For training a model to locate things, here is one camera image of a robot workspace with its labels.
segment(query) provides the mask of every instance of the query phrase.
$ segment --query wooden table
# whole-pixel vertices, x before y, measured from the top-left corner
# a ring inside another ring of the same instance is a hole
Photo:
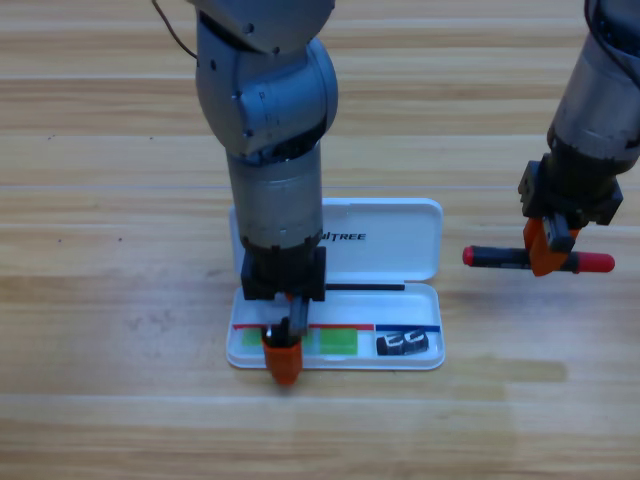
[[[521,244],[581,0],[337,3],[325,192],[442,204],[445,365],[288,394],[230,367],[231,197],[193,60],[148,1],[3,0],[1,479],[640,478],[640,168],[578,242],[613,274],[460,260]]]

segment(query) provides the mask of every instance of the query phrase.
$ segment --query green sticker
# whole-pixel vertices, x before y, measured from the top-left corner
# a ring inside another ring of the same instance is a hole
[[[358,331],[355,328],[321,328],[320,353],[323,355],[357,355]]]
[[[262,330],[260,330],[259,328],[243,328],[242,329],[242,346],[243,347],[262,346]]]

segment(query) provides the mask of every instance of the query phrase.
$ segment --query white plastic case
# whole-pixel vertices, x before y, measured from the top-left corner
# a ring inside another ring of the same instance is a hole
[[[304,368],[430,370],[445,359],[438,294],[421,282],[437,270],[442,238],[442,208],[420,198],[326,198],[323,200],[327,247],[327,284],[393,284],[401,291],[327,291],[311,302],[309,336],[303,343]],[[244,249],[235,210],[230,227],[236,272]],[[227,335],[227,359],[239,368],[266,368],[259,328],[279,323],[287,300],[247,301],[235,294]],[[418,330],[428,349],[380,355],[379,337]]]

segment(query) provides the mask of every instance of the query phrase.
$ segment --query gray robot arm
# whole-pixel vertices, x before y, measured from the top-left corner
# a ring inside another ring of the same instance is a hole
[[[590,34],[549,129],[550,153],[529,162],[518,188],[538,232],[525,233],[536,275],[560,267],[553,254],[568,255],[589,222],[611,222],[623,198],[616,176],[640,156],[640,0],[587,0],[585,18]]]
[[[315,38],[334,0],[190,0],[197,88],[225,147],[246,249],[245,298],[324,299],[319,141],[336,116],[333,65]]]

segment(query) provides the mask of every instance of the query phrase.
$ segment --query black strip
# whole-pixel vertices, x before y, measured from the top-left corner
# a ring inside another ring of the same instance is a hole
[[[529,252],[524,248],[476,247],[473,249],[472,267],[505,268],[530,270]],[[577,252],[571,252],[559,272],[578,273],[579,260]]]
[[[326,290],[351,290],[351,291],[389,291],[389,292],[403,292],[405,286],[401,283],[398,284],[382,284],[382,283],[327,283]]]

